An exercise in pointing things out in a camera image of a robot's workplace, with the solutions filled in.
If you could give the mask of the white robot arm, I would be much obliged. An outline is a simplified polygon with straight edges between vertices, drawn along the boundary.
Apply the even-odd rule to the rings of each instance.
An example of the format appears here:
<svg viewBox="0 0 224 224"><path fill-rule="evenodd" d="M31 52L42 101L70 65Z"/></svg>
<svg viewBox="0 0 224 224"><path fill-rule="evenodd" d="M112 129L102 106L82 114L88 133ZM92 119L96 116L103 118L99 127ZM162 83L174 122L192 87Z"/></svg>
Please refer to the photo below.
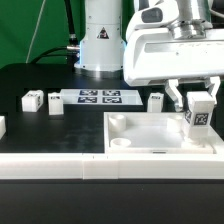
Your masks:
<svg viewBox="0 0 224 224"><path fill-rule="evenodd" d="M215 29L209 0L133 0L120 31L121 0L85 0L79 70L107 77L121 70L131 86L163 85L183 108L180 83L203 82L211 96L224 76L224 29Z"/></svg>

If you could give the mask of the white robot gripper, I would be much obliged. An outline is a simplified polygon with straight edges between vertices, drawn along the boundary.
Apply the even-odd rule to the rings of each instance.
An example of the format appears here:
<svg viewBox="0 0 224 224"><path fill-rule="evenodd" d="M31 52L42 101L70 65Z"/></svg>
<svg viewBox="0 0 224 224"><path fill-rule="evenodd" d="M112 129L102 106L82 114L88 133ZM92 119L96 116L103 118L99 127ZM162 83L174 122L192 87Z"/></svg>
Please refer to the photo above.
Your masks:
<svg viewBox="0 0 224 224"><path fill-rule="evenodd" d="M177 79L205 80L213 99L224 75L224 30L206 31L203 39L175 40L167 28L135 31L124 53L124 80L130 86L166 82L165 91L176 112L183 110Z"/></svg>

